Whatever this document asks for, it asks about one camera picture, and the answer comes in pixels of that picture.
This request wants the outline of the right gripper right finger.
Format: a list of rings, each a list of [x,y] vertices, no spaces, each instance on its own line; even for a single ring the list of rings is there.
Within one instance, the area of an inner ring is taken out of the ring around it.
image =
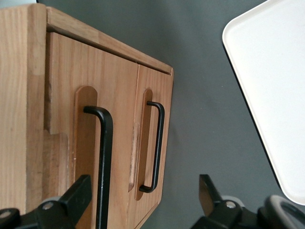
[[[199,201],[204,216],[193,229],[232,229],[242,218],[242,207],[221,197],[209,175],[199,176]]]

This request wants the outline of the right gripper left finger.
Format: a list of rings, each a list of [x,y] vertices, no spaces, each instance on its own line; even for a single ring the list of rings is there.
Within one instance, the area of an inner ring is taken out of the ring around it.
[[[76,228],[91,200],[91,176],[81,175],[59,200],[47,201],[36,209],[38,228]]]

